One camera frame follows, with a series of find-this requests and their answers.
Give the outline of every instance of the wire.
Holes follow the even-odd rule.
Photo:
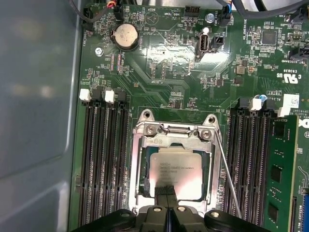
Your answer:
[[[228,12],[231,13],[231,12],[232,12],[232,6],[231,6],[231,4],[228,4],[227,7],[228,7]]]
[[[227,183],[229,184],[229,187],[230,187],[231,192],[232,192],[232,197],[233,197],[233,200],[234,200],[234,205],[236,207],[237,216],[239,218],[241,218],[240,207],[239,207],[239,204],[238,204],[238,201],[237,201],[236,192],[235,192],[235,188],[233,186],[233,181],[232,181],[232,178],[231,178],[231,174],[230,174],[230,172],[228,170],[228,165],[227,165],[225,154],[224,154],[224,151],[223,151],[223,147],[222,147],[222,144],[221,144],[221,141],[220,141],[219,133],[218,133],[217,130],[214,130],[214,134],[215,134],[216,139],[218,141],[221,158],[223,160],[223,165],[224,165],[226,176],[227,176]]]
[[[115,6],[115,5],[116,5],[116,2],[110,1],[110,2],[107,3],[106,7],[107,7],[107,8],[112,8],[112,7]]]
[[[221,4],[223,7],[227,6],[227,2],[225,0],[216,0],[219,4]]]
[[[258,11],[267,11],[264,3],[263,3],[263,0],[254,0],[254,3],[258,9]]]
[[[302,0],[297,3],[291,4],[289,6],[285,6],[282,8],[278,8],[276,10],[271,11],[261,11],[261,12],[253,12],[247,11],[242,3],[241,0],[232,0],[236,10],[238,13],[246,18],[246,19],[263,19],[263,18],[270,18],[275,17],[277,15],[283,15],[292,11],[298,10],[302,5],[307,4],[309,0]]]
[[[70,6],[72,7],[72,9],[75,11],[75,13],[84,21],[86,21],[87,23],[94,23],[100,20],[100,18],[102,18],[103,15],[105,15],[108,11],[108,8],[105,7],[103,8],[103,10],[101,10],[94,18],[88,18],[85,15],[83,15],[83,13],[81,13],[78,8],[76,7],[75,3],[73,2],[73,0],[68,0]]]

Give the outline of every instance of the capacitor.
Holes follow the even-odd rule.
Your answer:
[[[215,21],[215,16],[212,13],[209,13],[208,15],[206,15],[205,18],[206,22],[208,23],[213,23]]]
[[[120,50],[132,51],[140,43],[140,34],[134,25],[123,23],[111,31],[111,40]]]
[[[261,99],[262,103],[267,100],[267,96],[265,94],[262,94],[259,96],[259,99]]]

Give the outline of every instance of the ram slot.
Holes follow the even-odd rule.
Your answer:
[[[93,168],[97,142],[98,108],[86,109],[84,129],[84,150],[82,161],[82,192],[80,198],[79,224],[84,225],[92,220],[93,214]]]
[[[230,119],[230,127],[228,133],[228,152],[227,163],[232,177],[233,185],[235,186],[238,179],[238,160],[239,150],[241,145],[241,130],[243,118],[242,116],[232,115]],[[226,212],[232,214],[235,211],[232,194],[229,187],[225,187],[225,203],[224,209]]]
[[[245,116],[244,125],[242,127],[243,141],[241,143],[241,150],[239,153],[239,182],[238,182],[238,199],[239,207],[242,213],[242,218],[245,218],[247,207],[246,207],[246,195],[247,195],[247,176],[248,166],[247,162],[250,155],[250,124],[251,118]]]
[[[266,195],[266,171],[267,171],[267,163],[268,163],[268,142],[270,135],[270,118],[263,118],[263,139],[259,144],[262,147],[260,155],[260,165],[259,165],[259,194],[258,194],[258,205],[256,207],[256,224],[263,225],[264,223],[264,209],[265,209],[265,195]]]
[[[251,124],[250,124],[250,140],[248,141],[250,146],[248,150],[249,157],[247,159],[247,192],[246,192],[246,211],[244,219],[250,221],[251,214],[252,214],[252,197],[254,195],[254,185],[253,185],[253,178],[258,175],[257,170],[254,168],[255,161],[256,161],[256,147],[257,147],[257,138],[258,138],[258,122],[259,118],[257,116],[251,117]]]
[[[112,211],[113,205],[113,173],[115,160],[115,126],[117,122],[117,110],[114,108],[107,108],[106,116],[106,136],[104,145],[104,194],[103,194],[103,214],[107,215]]]
[[[256,174],[259,172],[259,150],[262,146],[260,146],[260,139],[263,137],[262,128],[263,124],[261,124],[262,119],[260,117],[254,118],[254,128],[253,128],[253,139],[252,139],[252,155],[251,155],[251,162],[250,162],[250,170],[251,170],[251,176],[249,181],[249,189],[251,189],[249,196],[248,196],[248,213],[247,213],[247,220],[252,221],[254,224],[256,223],[254,221],[255,219],[255,204],[258,201],[258,176],[259,174]]]
[[[103,145],[104,145],[104,137],[105,137],[105,117],[106,117],[106,109],[100,108],[100,123],[98,129],[98,149],[97,149],[97,158],[96,165],[94,167],[94,211],[93,211],[93,219],[98,219],[102,216],[102,204],[101,204],[101,194],[102,194],[102,182],[101,182],[101,174],[102,174],[102,166],[104,160],[103,154]]]
[[[119,149],[117,151],[117,163],[116,163],[116,177],[115,177],[115,210],[122,208],[123,199],[123,183],[125,177],[126,167],[126,144],[127,144],[127,127],[128,127],[128,113],[126,109],[120,110],[119,126]]]
[[[263,224],[270,118],[246,111],[231,111],[227,163],[242,218]],[[224,211],[236,215],[234,200],[225,187]]]

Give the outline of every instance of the white label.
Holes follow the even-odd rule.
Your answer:
[[[298,80],[301,79],[301,75],[290,74],[290,73],[277,73],[278,78],[283,78],[283,83],[287,84],[298,84]]]
[[[283,95],[283,107],[296,108],[299,105],[299,95],[298,94],[284,94]]]

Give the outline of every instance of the screw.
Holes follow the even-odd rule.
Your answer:
[[[97,47],[97,48],[95,49],[95,54],[96,54],[97,57],[101,57],[101,56],[104,54],[103,48]]]
[[[206,16],[206,22],[213,23],[215,20],[214,14],[210,13]]]
[[[121,216],[124,217],[124,218],[126,218],[126,217],[129,217],[130,214],[124,213],[124,214],[122,214]]]
[[[203,139],[209,139],[211,136],[211,132],[209,130],[203,130],[202,131],[202,138]]]
[[[220,217],[220,214],[217,213],[217,212],[212,212],[211,216],[214,217],[214,218],[218,218],[218,217]]]
[[[155,212],[161,212],[161,210],[162,210],[161,208],[154,208]]]
[[[153,128],[153,126],[149,125],[148,127],[146,127],[146,132],[148,135],[154,135],[155,129]]]
[[[185,208],[183,206],[180,206],[180,207],[177,208],[177,210],[180,211],[180,212],[184,212]]]

